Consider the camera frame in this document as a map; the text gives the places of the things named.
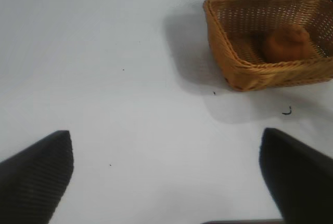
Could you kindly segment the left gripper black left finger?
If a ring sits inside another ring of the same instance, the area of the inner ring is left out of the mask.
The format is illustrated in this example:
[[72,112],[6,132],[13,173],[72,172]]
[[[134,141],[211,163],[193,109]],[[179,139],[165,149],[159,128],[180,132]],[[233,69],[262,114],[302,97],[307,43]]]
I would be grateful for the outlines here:
[[49,223],[74,170],[68,130],[1,162],[1,223]]

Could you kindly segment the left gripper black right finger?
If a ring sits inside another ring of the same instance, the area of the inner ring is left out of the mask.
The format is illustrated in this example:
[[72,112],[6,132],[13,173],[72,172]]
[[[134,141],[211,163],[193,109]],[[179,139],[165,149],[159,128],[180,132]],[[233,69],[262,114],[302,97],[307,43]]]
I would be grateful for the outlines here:
[[332,223],[332,158],[266,128],[259,164],[285,223]]

